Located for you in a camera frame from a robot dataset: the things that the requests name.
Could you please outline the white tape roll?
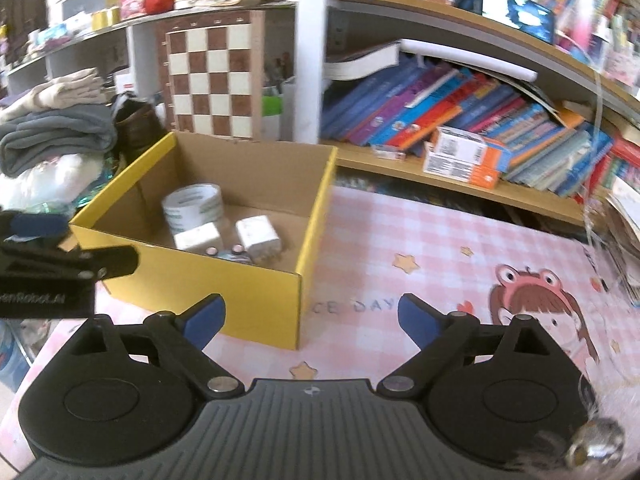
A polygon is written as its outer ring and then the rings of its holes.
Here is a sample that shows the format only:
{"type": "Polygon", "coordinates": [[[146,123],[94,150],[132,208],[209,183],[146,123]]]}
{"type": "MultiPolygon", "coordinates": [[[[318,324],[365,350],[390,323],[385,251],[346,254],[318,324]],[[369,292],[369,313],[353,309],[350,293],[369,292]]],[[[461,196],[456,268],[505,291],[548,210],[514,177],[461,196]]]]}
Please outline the white tape roll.
{"type": "Polygon", "coordinates": [[[199,183],[178,188],[162,200],[162,209],[172,234],[224,218],[221,188],[214,184],[199,183]]]}

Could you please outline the white foam block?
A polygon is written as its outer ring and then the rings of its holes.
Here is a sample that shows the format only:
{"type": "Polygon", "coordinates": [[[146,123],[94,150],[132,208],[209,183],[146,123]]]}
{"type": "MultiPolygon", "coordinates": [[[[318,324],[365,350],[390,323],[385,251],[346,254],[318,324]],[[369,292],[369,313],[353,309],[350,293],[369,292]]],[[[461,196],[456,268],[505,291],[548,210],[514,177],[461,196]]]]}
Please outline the white foam block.
{"type": "Polygon", "coordinates": [[[194,254],[210,255],[224,249],[222,237],[213,222],[175,234],[174,242],[178,250],[194,254]]]}

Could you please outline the white plug charger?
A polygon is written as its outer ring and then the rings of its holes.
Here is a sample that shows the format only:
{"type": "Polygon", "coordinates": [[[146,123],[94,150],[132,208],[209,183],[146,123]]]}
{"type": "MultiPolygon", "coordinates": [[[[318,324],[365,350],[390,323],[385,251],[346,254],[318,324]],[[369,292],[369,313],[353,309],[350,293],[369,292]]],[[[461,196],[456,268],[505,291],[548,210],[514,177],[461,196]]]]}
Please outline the white plug charger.
{"type": "Polygon", "coordinates": [[[282,252],[282,240],[265,214],[235,222],[235,231],[254,262],[269,260],[282,252]]]}

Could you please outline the blue toy car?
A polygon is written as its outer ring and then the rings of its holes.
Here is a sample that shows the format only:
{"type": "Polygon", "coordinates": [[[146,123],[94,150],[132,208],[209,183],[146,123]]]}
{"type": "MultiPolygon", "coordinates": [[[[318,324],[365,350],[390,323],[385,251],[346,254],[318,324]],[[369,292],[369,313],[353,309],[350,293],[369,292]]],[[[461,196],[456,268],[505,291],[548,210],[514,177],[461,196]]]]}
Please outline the blue toy car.
{"type": "Polygon", "coordinates": [[[232,246],[229,250],[209,246],[205,249],[205,255],[224,261],[249,264],[250,266],[253,264],[253,260],[250,258],[245,248],[240,244],[232,246]]]}

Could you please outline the pink cartoon desk mat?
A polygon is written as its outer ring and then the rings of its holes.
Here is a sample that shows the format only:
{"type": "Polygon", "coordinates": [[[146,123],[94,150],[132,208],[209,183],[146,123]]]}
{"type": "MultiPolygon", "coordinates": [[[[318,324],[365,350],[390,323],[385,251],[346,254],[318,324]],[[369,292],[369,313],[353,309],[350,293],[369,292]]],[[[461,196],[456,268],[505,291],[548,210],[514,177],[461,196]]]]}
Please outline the pink cartoon desk mat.
{"type": "Polygon", "coordinates": [[[160,310],[164,302],[153,292],[171,292],[176,308],[189,307],[198,299],[195,273],[203,270],[228,304],[226,326],[206,353],[242,382],[379,380],[418,350],[398,325],[401,295],[489,322],[499,266],[550,270],[577,300],[597,356],[588,356],[566,315],[547,314],[544,325],[603,396],[605,414],[638,440],[639,311],[618,289],[605,254],[578,240],[351,188],[330,188],[314,217],[276,228],[299,249],[303,271],[213,266],[177,252],[167,232],[151,233],[131,207],[110,209],[77,239],[88,247],[138,244],[137,272],[96,295],[98,309],[119,323],[160,310]]]}

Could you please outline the iridescent green wrapping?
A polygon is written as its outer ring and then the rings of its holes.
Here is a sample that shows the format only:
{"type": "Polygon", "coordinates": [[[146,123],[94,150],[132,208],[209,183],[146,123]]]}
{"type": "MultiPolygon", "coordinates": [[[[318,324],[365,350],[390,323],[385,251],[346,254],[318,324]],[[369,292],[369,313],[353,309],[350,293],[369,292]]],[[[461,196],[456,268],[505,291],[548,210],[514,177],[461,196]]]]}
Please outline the iridescent green wrapping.
{"type": "Polygon", "coordinates": [[[43,162],[27,206],[35,214],[64,214],[67,220],[88,205],[126,167],[122,155],[64,155],[43,162]]]}

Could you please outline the grey folded cloth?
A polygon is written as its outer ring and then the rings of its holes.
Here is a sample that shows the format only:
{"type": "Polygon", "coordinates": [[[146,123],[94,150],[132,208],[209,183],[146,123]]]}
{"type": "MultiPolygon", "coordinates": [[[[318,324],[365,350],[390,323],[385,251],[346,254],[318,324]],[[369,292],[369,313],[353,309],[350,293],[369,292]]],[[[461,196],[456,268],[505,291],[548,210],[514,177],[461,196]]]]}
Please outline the grey folded cloth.
{"type": "Polygon", "coordinates": [[[112,113],[105,105],[29,113],[1,125],[1,172],[15,178],[52,157],[106,153],[116,142],[112,113]]]}

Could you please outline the yellow cardboard box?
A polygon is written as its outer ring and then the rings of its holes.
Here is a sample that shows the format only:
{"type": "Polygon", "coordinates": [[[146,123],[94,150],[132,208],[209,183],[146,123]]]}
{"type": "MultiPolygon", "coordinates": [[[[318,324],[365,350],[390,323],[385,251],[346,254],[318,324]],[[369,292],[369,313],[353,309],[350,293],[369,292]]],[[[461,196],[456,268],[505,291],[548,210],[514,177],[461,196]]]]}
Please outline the yellow cardboard box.
{"type": "Polygon", "coordinates": [[[227,306],[224,333],[286,350],[299,346],[312,274],[326,223],[336,148],[169,133],[129,165],[72,221],[84,249],[130,244],[139,266],[109,278],[110,294],[149,311],[181,313],[210,294],[227,306]],[[179,252],[163,199],[190,184],[220,187],[224,248],[239,244],[236,222],[264,214],[282,240],[258,266],[179,252]]]}

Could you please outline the beige folded cloth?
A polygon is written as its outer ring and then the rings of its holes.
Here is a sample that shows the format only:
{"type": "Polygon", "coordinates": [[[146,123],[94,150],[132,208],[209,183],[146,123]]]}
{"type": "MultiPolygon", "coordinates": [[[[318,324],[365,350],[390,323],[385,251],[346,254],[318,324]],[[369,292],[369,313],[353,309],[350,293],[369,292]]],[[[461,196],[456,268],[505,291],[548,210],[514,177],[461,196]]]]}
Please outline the beige folded cloth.
{"type": "Polygon", "coordinates": [[[95,68],[56,77],[23,93],[1,109],[1,122],[80,104],[104,104],[103,79],[95,68]]]}

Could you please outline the lower orange white carton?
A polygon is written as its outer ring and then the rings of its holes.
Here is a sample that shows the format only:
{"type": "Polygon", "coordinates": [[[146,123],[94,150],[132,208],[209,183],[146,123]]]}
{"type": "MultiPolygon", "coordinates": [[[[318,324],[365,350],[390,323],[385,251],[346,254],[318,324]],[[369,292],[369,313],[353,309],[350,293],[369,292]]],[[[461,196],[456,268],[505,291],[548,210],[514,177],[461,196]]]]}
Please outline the lower orange white carton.
{"type": "Polygon", "coordinates": [[[470,162],[436,154],[431,144],[426,144],[423,171],[432,176],[444,177],[488,190],[495,188],[499,181],[499,173],[494,168],[473,165],[470,162]]]}

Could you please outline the orange white carton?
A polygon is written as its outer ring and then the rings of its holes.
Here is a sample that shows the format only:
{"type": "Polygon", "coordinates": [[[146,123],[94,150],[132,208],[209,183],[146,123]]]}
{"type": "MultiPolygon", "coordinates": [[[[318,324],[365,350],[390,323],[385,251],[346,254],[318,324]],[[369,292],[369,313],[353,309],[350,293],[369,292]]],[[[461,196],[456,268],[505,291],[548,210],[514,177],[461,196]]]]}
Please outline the orange white carton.
{"type": "Polygon", "coordinates": [[[431,153],[485,166],[499,172],[508,170],[512,154],[501,142],[457,128],[440,126],[432,137],[431,153]]]}
{"type": "Polygon", "coordinates": [[[499,181],[499,173],[494,168],[473,165],[470,162],[436,154],[431,144],[426,144],[423,171],[432,176],[444,177],[488,190],[495,188],[499,181]]]}

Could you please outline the upper orange white carton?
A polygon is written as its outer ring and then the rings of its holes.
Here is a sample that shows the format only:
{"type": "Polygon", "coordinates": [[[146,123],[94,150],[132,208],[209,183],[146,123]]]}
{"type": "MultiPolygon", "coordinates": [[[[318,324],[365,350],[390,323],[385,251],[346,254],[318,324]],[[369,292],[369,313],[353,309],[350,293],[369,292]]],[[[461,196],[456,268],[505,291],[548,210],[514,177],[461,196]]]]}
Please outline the upper orange white carton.
{"type": "Polygon", "coordinates": [[[432,137],[431,153],[485,166],[499,172],[508,170],[512,154],[501,142],[457,128],[440,126],[432,137]]]}

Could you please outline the small red white box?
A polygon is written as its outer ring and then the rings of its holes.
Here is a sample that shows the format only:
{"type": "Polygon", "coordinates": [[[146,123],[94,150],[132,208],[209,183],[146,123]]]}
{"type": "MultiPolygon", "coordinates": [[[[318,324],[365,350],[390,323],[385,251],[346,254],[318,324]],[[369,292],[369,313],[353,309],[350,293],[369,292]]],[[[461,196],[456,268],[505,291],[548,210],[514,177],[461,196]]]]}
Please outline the small red white box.
{"type": "Polygon", "coordinates": [[[385,160],[393,160],[399,162],[406,158],[406,153],[401,151],[396,146],[389,146],[385,144],[375,144],[371,146],[372,153],[375,157],[385,160]]]}

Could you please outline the stack of papers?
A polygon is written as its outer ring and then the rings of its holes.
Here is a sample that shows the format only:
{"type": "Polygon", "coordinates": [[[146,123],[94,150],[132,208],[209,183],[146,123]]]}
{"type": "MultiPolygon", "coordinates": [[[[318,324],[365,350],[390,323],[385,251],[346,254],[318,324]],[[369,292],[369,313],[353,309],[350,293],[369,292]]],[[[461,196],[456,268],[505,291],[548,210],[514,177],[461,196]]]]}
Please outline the stack of papers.
{"type": "Polygon", "coordinates": [[[588,203],[588,220],[613,266],[613,284],[639,307],[639,189],[621,177],[588,203]]]}

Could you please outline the row of leaning books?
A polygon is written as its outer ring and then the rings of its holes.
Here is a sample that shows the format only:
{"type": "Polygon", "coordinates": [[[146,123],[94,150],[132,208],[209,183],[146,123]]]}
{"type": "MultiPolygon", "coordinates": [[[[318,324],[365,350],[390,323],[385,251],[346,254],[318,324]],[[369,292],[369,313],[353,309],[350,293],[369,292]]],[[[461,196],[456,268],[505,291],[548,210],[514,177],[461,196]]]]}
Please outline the row of leaning books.
{"type": "Polygon", "coordinates": [[[610,188],[612,177],[639,185],[639,143],[619,114],[555,105],[532,84],[415,54],[363,79],[330,80],[320,136],[396,146],[424,163],[440,126],[504,144],[512,158],[499,180],[574,200],[610,188]]]}

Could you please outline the brown chessboard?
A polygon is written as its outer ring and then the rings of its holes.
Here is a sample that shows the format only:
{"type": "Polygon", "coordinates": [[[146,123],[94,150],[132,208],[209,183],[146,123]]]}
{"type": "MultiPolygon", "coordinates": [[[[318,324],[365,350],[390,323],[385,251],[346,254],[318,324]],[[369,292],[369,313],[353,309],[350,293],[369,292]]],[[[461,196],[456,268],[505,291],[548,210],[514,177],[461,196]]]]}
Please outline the brown chessboard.
{"type": "Polygon", "coordinates": [[[218,138],[262,136],[265,13],[214,11],[155,26],[169,127],[218,138]]]}

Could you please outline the wooden bookshelf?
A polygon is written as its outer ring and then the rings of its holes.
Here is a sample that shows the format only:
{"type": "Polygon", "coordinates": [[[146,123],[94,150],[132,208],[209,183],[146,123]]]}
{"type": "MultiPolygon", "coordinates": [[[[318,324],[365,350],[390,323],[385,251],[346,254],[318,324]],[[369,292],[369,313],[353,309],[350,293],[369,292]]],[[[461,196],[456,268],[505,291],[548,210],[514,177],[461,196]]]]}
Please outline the wooden bookshelf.
{"type": "Polygon", "coordinates": [[[232,0],[124,18],[99,12],[85,35],[9,73],[19,94],[58,76],[124,68],[137,96],[160,96],[168,128],[219,139],[265,137],[265,88],[279,88],[291,141],[331,144],[345,168],[413,180],[582,222],[574,155],[559,184],[512,170],[581,133],[580,103],[629,120],[639,102],[553,44],[426,0],[232,0]]]}

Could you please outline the blue picture tablet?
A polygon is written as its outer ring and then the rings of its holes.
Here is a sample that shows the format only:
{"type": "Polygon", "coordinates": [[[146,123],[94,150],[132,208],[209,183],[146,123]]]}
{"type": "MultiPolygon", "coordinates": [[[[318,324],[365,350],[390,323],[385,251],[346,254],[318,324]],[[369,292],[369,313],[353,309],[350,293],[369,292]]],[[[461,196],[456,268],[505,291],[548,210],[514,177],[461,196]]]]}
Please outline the blue picture tablet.
{"type": "Polygon", "coordinates": [[[480,0],[480,14],[546,44],[554,43],[555,15],[533,0],[480,0]]]}

